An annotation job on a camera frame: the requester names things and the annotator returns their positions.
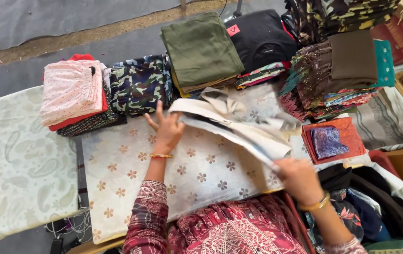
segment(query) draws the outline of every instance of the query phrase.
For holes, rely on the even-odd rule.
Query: embroidered sleeve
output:
[[[123,253],[167,253],[167,192],[163,183],[143,181],[132,208]]]
[[[368,254],[363,245],[355,237],[342,245],[325,245],[324,249],[325,254]]]

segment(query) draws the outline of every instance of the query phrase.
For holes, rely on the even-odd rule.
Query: red tag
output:
[[[238,25],[234,25],[230,28],[227,28],[227,32],[230,35],[230,37],[232,37],[233,35],[235,35],[236,33],[240,32]]]

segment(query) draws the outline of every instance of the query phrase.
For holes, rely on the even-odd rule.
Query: gold bangle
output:
[[[322,199],[322,201],[314,204],[314,205],[310,205],[310,206],[303,206],[303,205],[298,205],[298,208],[302,211],[314,211],[317,209],[321,209],[324,205],[328,204],[328,202],[330,202],[330,193],[328,191],[324,191],[325,192],[325,197],[324,199]]]
[[[151,158],[173,158],[173,155],[167,155],[167,154],[149,154]]]

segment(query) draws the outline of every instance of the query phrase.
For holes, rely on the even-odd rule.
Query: woman's hand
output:
[[[162,101],[158,101],[156,108],[157,124],[153,122],[149,114],[145,114],[148,124],[156,131],[156,145],[153,153],[169,154],[181,139],[184,123],[178,123],[182,113],[170,113],[166,118],[162,114]]]
[[[306,159],[279,159],[277,173],[286,191],[304,206],[314,205],[325,197],[314,167]]]

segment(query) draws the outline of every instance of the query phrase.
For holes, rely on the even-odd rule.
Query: red patterned kurta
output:
[[[180,218],[166,238],[167,192],[143,181],[132,210],[125,254],[305,254],[294,216],[276,195],[219,202]],[[328,254],[365,254],[354,238]]]

